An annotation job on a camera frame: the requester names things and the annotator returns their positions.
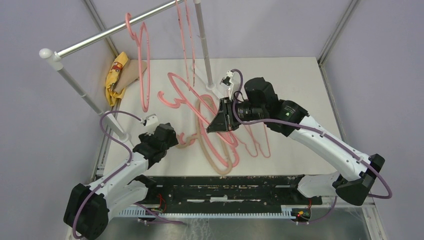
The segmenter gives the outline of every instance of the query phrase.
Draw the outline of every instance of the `towel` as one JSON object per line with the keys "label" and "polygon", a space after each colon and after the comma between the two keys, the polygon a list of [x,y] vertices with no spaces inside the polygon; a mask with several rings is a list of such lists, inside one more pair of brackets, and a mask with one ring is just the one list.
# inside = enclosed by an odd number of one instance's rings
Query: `towel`
{"label": "towel", "polygon": [[[147,63],[142,62],[142,73],[147,68]],[[105,95],[111,107],[115,106],[118,99],[124,97],[125,88],[139,78],[138,60],[130,60],[125,52],[121,52],[113,61],[106,77]]]}

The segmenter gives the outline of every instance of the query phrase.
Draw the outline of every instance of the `cable clip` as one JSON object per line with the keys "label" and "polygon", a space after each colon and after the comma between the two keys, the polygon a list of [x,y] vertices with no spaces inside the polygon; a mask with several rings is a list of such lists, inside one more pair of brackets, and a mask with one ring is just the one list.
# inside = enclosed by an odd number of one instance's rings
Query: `cable clip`
{"label": "cable clip", "polygon": [[356,162],[359,164],[360,162],[362,162],[364,160],[363,156],[360,156],[359,159],[356,160]]}
{"label": "cable clip", "polygon": [[319,136],[321,137],[321,138],[323,138],[325,135],[327,134],[327,130],[323,130],[320,134],[319,134]]}

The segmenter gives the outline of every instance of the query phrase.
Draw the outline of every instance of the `metal rod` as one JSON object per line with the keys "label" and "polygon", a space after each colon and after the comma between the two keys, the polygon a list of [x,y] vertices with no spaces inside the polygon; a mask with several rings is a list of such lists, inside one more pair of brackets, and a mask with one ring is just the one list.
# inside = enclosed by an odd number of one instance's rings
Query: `metal rod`
{"label": "metal rod", "polygon": [[[78,93],[78,95],[95,111],[95,113],[99,116],[103,115],[105,112],[100,109],[99,106],[93,101],[93,99],[84,91],[81,85],[75,81],[75,79],[71,76],[71,74],[63,67],[57,72],[64,78],[67,83]],[[108,117],[104,118],[104,122],[112,129],[113,132],[118,135],[120,139],[126,137],[125,132],[123,132],[112,120]]]}
{"label": "metal rod", "polygon": [[[176,1],[177,1],[178,4],[180,4],[184,0],[176,0]],[[152,9],[140,14],[140,15],[137,15],[129,21],[129,24],[130,25],[136,24],[138,22],[141,22],[143,20],[148,19],[151,16],[154,16],[154,15],[160,13],[160,12],[163,12],[163,11],[171,8],[175,4],[176,1],[174,1],[174,0],[169,1],[165,4],[154,7]],[[121,23],[119,23],[119,24],[117,24],[117,25],[115,25],[115,26],[113,26],[113,27],[111,27],[111,28],[109,28],[105,31],[100,32],[99,34],[96,34],[92,37],[89,37],[89,38],[87,38],[87,39],[85,39],[85,40],[83,40],[79,43],[76,43],[72,46],[69,46],[69,47],[57,52],[57,56],[60,57],[60,58],[64,58],[64,57],[66,57],[66,56],[68,56],[68,55],[70,55],[70,54],[72,54],[72,53],[74,53],[74,52],[76,52],[80,49],[83,49],[83,48],[85,48],[85,47],[87,47],[87,46],[89,46],[89,45],[91,45],[91,44],[93,44],[97,41],[100,41],[100,40],[102,40],[102,39],[104,39],[104,38],[106,38],[106,37],[108,37],[112,34],[115,34],[119,31],[122,31],[125,28],[127,28],[127,26],[125,24],[125,21],[123,21],[123,22],[121,22]]]}
{"label": "metal rod", "polygon": [[321,53],[319,54],[319,57],[318,57],[318,64],[319,65],[323,65],[326,62],[326,60],[327,60],[327,58],[330,54],[330,51],[333,49],[334,45],[336,44],[337,40],[339,39],[340,33],[345,28],[346,23],[351,18],[352,14],[355,11],[356,7],[358,6],[359,2],[361,2],[361,0],[352,0],[350,2],[349,6],[347,6],[346,11],[341,16],[341,18],[338,21],[337,26],[335,27],[333,33],[328,38],[327,42],[324,45],[324,48],[322,49]]}
{"label": "metal rod", "polygon": [[[96,10],[96,6],[94,5],[92,0],[81,0],[85,7],[87,8],[88,13],[90,13],[91,19],[93,20],[95,26],[100,32],[103,32],[106,30],[105,24],[103,23],[102,19],[99,16],[99,13]],[[116,58],[118,57],[118,49],[115,46],[114,41],[112,41],[112,38],[110,36],[107,36],[104,41],[107,44],[107,47],[109,48],[110,52],[113,54],[113,56]]]}
{"label": "metal rod", "polygon": [[97,115],[103,115],[104,112],[98,107],[92,98],[84,91],[81,85],[75,81],[75,79],[69,74],[69,72],[63,67],[57,71],[67,83],[78,93],[78,95],[94,110]]}
{"label": "metal rod", "polygon": [[207,86],[212,87],[214,85],[214,81],[212,79],[211,61],[209,59],[208,44],[206,42],[205,25],[203,23],[203,14],[200,1],[198,3],[194,3],[194,6],[196,9],[197,22],[199,25],[201,49],[203,50],[204,67],[206,69]]}

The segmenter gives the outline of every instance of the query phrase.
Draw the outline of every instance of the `red wire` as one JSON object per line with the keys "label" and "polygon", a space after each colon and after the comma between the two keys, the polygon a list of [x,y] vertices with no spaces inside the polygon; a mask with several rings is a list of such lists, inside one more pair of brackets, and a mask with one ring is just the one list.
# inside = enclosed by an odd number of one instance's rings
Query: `red wire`
{"label": "red wire", "polygon": [[164,207],[164,209],[163,209],[163,211],[162,211],[162,213],[164,213],[165,212],[165,210],[167,209],[167,202],[165,201],[165,199],[162,197],[162,194],[158,194],[157,195],[159,198],[160,198],[160,202],[159,202],[159,208],[161,208],[161,206],[162,206],[162,201],[163,201],[163,203],[165,204],[165,207]]}
{"label": "red wire", "polygon": [[312,207],[312,200],[309,198],[309,205],[307,206],[307,210],[311,209]]}

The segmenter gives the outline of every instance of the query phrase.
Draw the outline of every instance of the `metal frame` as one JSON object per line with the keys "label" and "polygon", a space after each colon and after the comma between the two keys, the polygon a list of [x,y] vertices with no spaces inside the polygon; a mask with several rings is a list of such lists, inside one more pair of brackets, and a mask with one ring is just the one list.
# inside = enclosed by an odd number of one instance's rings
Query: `metal frame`
{"label": "metal frame", "polygon": [[[87,11],[90,14],[91,19],[93,20],[97,29],[100,32],[105,31],[106,30],[105,24],[100,18],[99,13],[96,10],[96,6],[94,5],[94,2],[92,0],[81,0],[81,2],[83,2],[85,7],[87,8]],[[112,41],[112,38],[110,36],[107,36],[104,40],[107,46],[109,47],[110,52],[113,54],[113,56],[115,58],[118,57],[119,51],[117,47],[115,46],[115,43]]]}
{"label": "metal frame", "polygon": [[321,53],[318,57],[318,64],[320,66],[324,65],[331,50],[333,49],[334,45],[336,44],[337,40],[339,39],[339,36],[343,29],[346,27],[347,22],[351,18],[352,14],[354,13],[355,9],[357,8],[358,4],[361,2],[361,0],[352,0],[350,4],[347,6],[346,11],[344,11],[343,15],[337,22],[337,26],[335,27],[332,34],[329,36],[327,42],[325,43],[324,47],[322,48]]}
{"label": "metal frame", "polygon": [[[344,142],[347,141],[346,132],[342,126],[342,120],[340,118],[339,112],[337,111],[336,101],[334,99],[332,88],[327,77],[325,64],[329,58],[331,51],[336,45],[337,40],[341,36],[343,30],[346,28],[348,21],[352,17],[353,13],[355,12],[360,2],[361,0],[351,0],[345,12],[343,13],[341,18],[337,22],[335,29],[333,30],[331,35],[328,37],[328,40],[325,43],[324,47],[322,48],[322,51],[319,54],[319,57],[317,59],[319,70],[321,72],[321,76],[324,82],[324,86],[327,91],[328,98],[330,99],[330,104],[334,113],[335,121],[336,121],[338,130],[340,132],[341,139]],[[361,208],[365,217],[366,226],[368,228],[371,239],[372,240],[387,240],[386,232],[381,222],[378,210],[375,206],[374,199],[371,197],[367,198],[367,203],[368,204],[366,206],[361,206]],[[340,206],[340,203],[338,202],[336,204],[336,207],[342,207],[342,206]]]}
{"label": "metal frame", "polygon": [[[331,50],[333,49],[335,43],[337,42],[338,38],[340,37],[340,34],[342,32],[342,30],[346,27],[346,23],[348,22],[348,20],[350,19],[350,17],[352,16],[354,10],[356,9],[356,7],[358,6],[359,2],[361,0],[352,0],[349,4],[349,6],[347,7],[346,11],[344,12],[344,14],[342,15],[342,17],[340,18],[340,20],[338,21],[338,24],[335,28],[335,30],[333,31],[333,33],[329,36],[327,42],[324,45],[324,48],[322,49],[319,58],[318,58],[318,65],[319,68],[321,70],[321,74],[322,77],[324,79],[324,85],[326,87],[328,96],[330,98],[330,102],[331,102],[331,106],[333,108],[333,112],[334,115],[336,117],[336,122],[337,125],[339,127],[340,130],[340,134],[343,140],[346,139],[346,134],[345,131],[343,129],[343,127],[341,126],[340,122],[340,117],[338,115],[338,111],[336,108],[336,104],[334,101],[334,97],[330,88],[330,85],[328,84],[328,79],[326,76],[326,72],[325,72],[325,68],[324,68],[324,64],[326,63],[328,56],[331,52]],[[94,23],[96,24],[97,28],[101,31],[100,33],[91,36],[81,42],[78,42],[74,45],[71,45],[67,48],[64,48],[62,50],[60,50],[59,52],[53,52],[49,49],[42,49],[40,51],[40,57],[42,57],[43,59],[46,59],[46,61],[74,88],[74,90],[87,102],[87,104],[98,114],[98,115],[102,115],[104,114],[104,111],[101,110],[101,108],[99,108],[94,102],[93,100],[90,98],[90,96],[82,89],[82,87],[75,81],[75,79],[66,71],[66,69],[63,67],[63,65],[60,63],[60,61],[62,60],[62,58],[76,52],[79,51],[95,42],[98,42],[102,39],[106,40],[106,43],[111,51],[111,53],[113,55],[118,55],[118,50],[115,47],[115,44],[113,43],[113,41],[111,40],[110,36],[122,31],[126,28],[126,24],[125,22],[121,22],[113,27],[110,27],[108,29],[106,29],[105,25],[103,24],[102,20],[100,19],[99,14],[96,11],[96,8],[92,2],[92,0],[83,0],[86,8],[88,9],[88,11],[90,12],[90,16],[92,17]],[[176,0],[177,4],[183,2],[183,0]],[[142,14],[139,14],[135,17],[133,17],[129,23],[131,25],[136,24],[138,22],[141,22],[151,16],[154,16],[166,9],[171,8],[175,3],[174,0],[171,0],[167,3],[164,3],[162,5],[159,5],[155,8],[152,8]],[[210,61],[209,61],[209,53],[208,53],[208,47],[207,47],[207,41],[206,41],[206,34],[205,34],[205,27],[204,27],[204,23],[203,23],[203,15],[202,15],[202,9],[201,9],[201,1],[200,0],[194,0],[195,3],[195,9],[196,9],[196,16],[197,16],[197,21],[198,21],[198,25],[199,25],[199,32],[200,32],[200,39],[201,39],[201,44],[202,44],[202,50],[203,50],[203,56],[204,56],[204,62],[205,62],[205,69],[206,69],[206,76],[207,76],[207,86],[211,87],[213,86],[213,81],[212,81],[212,72],[211,72],[211,66],[210,66]],[[113,120],[109,119],[107,120],[107,125],[118,134],[118,136],[122,139],[125,138],[125,134],[123,132],[122,129],[120,129],[119,125],[116,125],[117,122],[114,122]],[[102,145],[100,146],[100,151],[99,151],[99,156],[97,159],[97,164],[99,163],[99,160],[103,158],[102,156],[102,150],[107,149],[108,148],[108,141],[103,139],[102,141]],[[369,204],[367,204],[367,207],[362,208],[363,212],[366,216],[366,223],[368,226],[368,230],[371,234],[371,238],[373,240],[379,239],[387,239],[386,238],[386,234],[384,232],[383,226],[381,224],[377,209],[374,206],[373,202],[370,202]]]}

